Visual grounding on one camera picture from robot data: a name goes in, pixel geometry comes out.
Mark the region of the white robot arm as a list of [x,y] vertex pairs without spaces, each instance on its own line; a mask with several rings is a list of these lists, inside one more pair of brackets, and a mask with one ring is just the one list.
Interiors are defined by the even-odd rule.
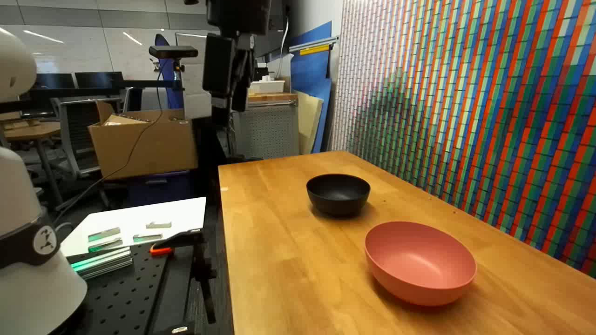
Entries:
[[50,335],[84,302],[20,155],[0,148],[0,334]]

